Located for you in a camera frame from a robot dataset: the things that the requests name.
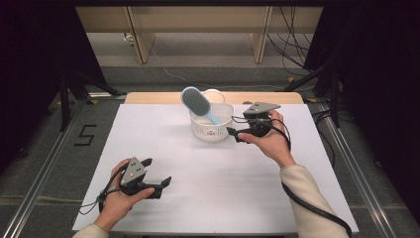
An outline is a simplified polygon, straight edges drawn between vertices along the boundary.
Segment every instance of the hand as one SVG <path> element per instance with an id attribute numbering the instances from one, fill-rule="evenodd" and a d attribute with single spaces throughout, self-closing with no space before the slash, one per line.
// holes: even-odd
<path id="1" fill-rule="evenodd" d="M 130 159 L 120 162 L 120 164 L 112 170 L 111 175 L 129 161 Z M 111 186 L 119 188 L 122 176 L 123 175 L 119 173 L 112 181 Z M 109 233 L 115 224 L 127 215 L 134 204 L 150 196 L 154 191 L 155 189 L 150 187 L 131 196 L 126 195 L 121 190 L 109 193 L 105 199 L 104 208 L 95 221 L 95 225 Z"/>
<path id="2" fill-rule="evenodd" d="M 284 132 L 283 125 L 277 121 L 282 122 L 283 116 L 275 110 L 268 111 L 268 114 L 273 120 L 272 126 Z M 263 137 L 256 137 L 248 133 L 240 133 L 238 136 L 240 139 L 258 146 L 267 157 L 272 158 L 281 168 L 296 164 L 288 150 L 285 138 L 272 129 Z"/>

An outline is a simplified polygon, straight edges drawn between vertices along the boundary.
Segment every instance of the sleeve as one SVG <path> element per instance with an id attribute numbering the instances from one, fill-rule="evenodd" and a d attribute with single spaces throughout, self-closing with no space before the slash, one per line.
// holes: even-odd
<path id="1" fill-rule="evenodd" d="M 109 234 L 95 224 L 90 224 L 74 234 L 73 238 L 108 238 Z"/>
<path id="2" fill-rule="evenodd" d="M 293 165 L 282 168 L 280 177 L 282 182 L 299 198 L 331 214 L 335 214 L 321 194 L 315 179 L 304 167 Z M 290 203 L 299 237 L 348 237 L 341 225 L 307 210 L 293 200 L 290 200 Z"/>

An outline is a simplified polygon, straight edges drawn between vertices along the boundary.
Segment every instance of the person's left hand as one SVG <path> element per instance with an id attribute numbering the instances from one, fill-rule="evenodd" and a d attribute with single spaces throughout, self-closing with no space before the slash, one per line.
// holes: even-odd
<path id="1" fill-rule="evenodd" d="M 130 159 L 126 159 L 120 162 L 112 170 L 111 175 L 113 175 L 119 168 L 121 168 L 129 161 Z M 111 186 L 115 186 L 117 189 L 119 189 L 122 176 L 123 175 L 119 173 L 112 181 Z M 150 187 L 141 190 L 131 196 L 126 195 L 121 190 L 109 193 L 105 199 L 104 208 L 95 221 L 95 225 L 99 226 L 106 232 L 110 232 L 114 225 L 127 215 L 134 204 L 150 196 L 152 193 L 154 193 L 154 191 L 155 189 Z"/>

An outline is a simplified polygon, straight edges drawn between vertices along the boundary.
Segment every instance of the white tabletop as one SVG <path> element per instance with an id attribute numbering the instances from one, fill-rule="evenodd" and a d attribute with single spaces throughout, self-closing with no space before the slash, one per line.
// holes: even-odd
<path id="1" fill-rule="evenodd" d="M 235 114 L 250 105 L 234 105 Z M 292 154 L 317 180 L 321 192 L 354 232 L 358 226 L 304 104 L 277 109 L 291 135 Z M 234 123 L 241 129 L 248 124 Z M 273 235 L 296 232 L 289 199 L 281 188 L 278 166 L 254 145 L 228 137 L 201 141 L 192 133 L 183 105 L 121 105 L 83 204 L 95 200 L 111 170 L 122 160 L 153 158 L 144 182 L 171 176 L 161 199 L 137 203 L 113 229 L 155 235 Z M 94 222 L 95 207 L 78 214 L 73 230 Z"/>

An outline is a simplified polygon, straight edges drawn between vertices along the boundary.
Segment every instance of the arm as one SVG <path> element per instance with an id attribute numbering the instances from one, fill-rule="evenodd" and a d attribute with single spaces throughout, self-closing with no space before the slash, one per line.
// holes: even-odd
<path id="1" fill-rule="evenodd" d="M 283 117 L 275 110 L 269 111 L 272 125 L 284 132 L 280 122 Z M 302 200 L 334 214 L 333 209 L 325 200 L 318 189 L 316 181 L 303 167 L 296 165 L 292 155 L 288 151 L 286 140 L 283 136 L 270 130 L 265 136 L 259 138 L 251 134 L 241 133 L 238 135 L 242 140 L 255 144 L 262 152 L 280 167 L 280 177 L 284 184 Z M 295 216 L 300 237 L 348 237 L 345 229 L 340 225 L 321 217 L 306 208 L 290 200 Z"/>
<path id="2" fill-rule="evenodd" d="M 120 162 L 120 164 L 112 170 L 112 175 L 129 161 L 130 159 Z M 118 174 L 112 181 L 111 186 L 119 187 L 122 176 L 122 174 Z M 118 221 L 127 215 L 133 205 L 150 196 L 154 191 L 155 189 L 151 187 L 141 190 L 132 196 L 124 194 L 121 190 L 109 193 L 105 200 L 105 206 L 95 222 L 78 231 L 73 238 L 108 237 L 108 233 Z"/>

